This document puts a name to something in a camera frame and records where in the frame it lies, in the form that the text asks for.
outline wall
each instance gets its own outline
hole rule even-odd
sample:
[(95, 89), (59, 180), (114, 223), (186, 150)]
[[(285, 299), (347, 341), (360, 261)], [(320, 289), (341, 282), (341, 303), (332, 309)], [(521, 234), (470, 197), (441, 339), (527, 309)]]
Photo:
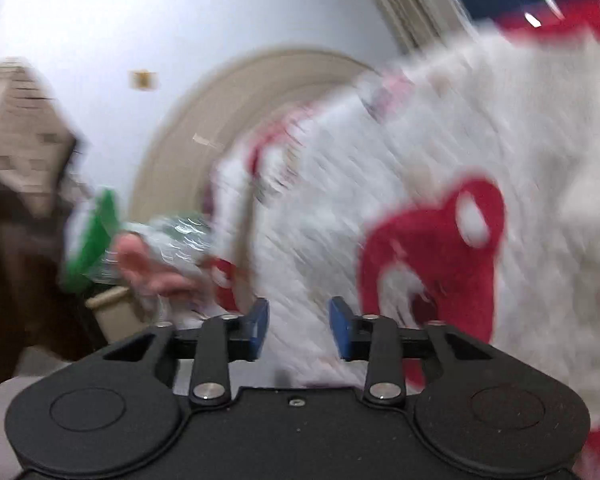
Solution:
[[(43, 75), (87, 140), (87, 181), (130, 194), (161, 121), (200, 76), (253, 49), (320, 46), (378, 65), (398, 55), (372, 0), (0, 0), (0, 57)], [(157, 73), (133, 90), (129, 70)]]

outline beige headboard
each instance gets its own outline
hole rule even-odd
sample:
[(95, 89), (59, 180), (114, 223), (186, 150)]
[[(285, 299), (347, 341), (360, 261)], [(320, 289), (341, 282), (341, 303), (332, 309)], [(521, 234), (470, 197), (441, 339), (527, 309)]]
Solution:
[(230, 64), (186, 95), (136, 177), (129, 219), (198, 207), (210, 165), (241, 132), (291, 102), (317, 99), (368, 66), (336, 52), (266, 51)]

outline silver screw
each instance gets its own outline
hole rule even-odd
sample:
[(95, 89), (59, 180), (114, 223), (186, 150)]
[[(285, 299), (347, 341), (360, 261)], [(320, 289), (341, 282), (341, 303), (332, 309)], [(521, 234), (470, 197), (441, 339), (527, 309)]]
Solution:
[(395, 399), (401, 391), (400, 386), (393, 383), (376, 383), (369, 388), (369, 393), (376, 399)]
[(217, 399), (224, 394), (224, 386), (218, 383), (201, 383), (193, 388), (193, 394), (200, 399)]

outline wall outlet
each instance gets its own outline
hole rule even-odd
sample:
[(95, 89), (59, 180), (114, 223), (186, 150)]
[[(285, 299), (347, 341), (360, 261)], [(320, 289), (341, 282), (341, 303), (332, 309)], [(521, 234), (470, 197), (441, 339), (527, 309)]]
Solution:
[(138, 90), (155, 89), (155, 72), (133, 70), (131, 72), (131, 86)]

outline fuzzy white fabric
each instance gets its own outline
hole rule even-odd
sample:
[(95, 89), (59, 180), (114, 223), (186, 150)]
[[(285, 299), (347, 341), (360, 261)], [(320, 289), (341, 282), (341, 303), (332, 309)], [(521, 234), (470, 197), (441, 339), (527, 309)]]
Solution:
[[(385, 118), (365, 107), (381, 84), (367, 75), (264, 154), (251, 265), (254, 291), (271, 306), (266, 345), (295, 385), (362, 384), (364, 366), (337, 357), (329, 298), (357, 307), (370, 226), (479, 169), (507, 207), (492, 343), (574, 388), (600, 421), (600, 43), (512, 44), (486, 32), (391, 70), (413, 89)], [(291, 180), (280, 163), (290, 146)], [(220, 172), (225, 185), (239, 175), (232, 200), (244, 207), (236, 198), (249, 177), (238, 159), (244, 152)], [(229, 209), (235, 231), (241, 215)], [(384, 313), (411, 324), (414, 287), (403, 269), (388, 272)]]

